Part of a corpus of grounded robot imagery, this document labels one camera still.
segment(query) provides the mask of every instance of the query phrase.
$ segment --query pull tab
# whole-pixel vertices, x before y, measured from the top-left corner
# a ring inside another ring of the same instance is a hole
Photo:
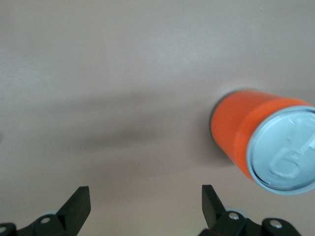
[[[296,178],[301,173],[299,162],[304,154],[294,148],[281,149],[269,164],[269,171],[275,177]]]

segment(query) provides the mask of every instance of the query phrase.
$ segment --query beige surface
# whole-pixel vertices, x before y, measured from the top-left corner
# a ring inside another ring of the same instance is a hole
[[[315,192],[246,179],[209,113],[252,87],[315,104],[311,1],[1,1],[0,222],[24,227],[88,185],[79,235],[196,236],[201,185],[314,233]]]

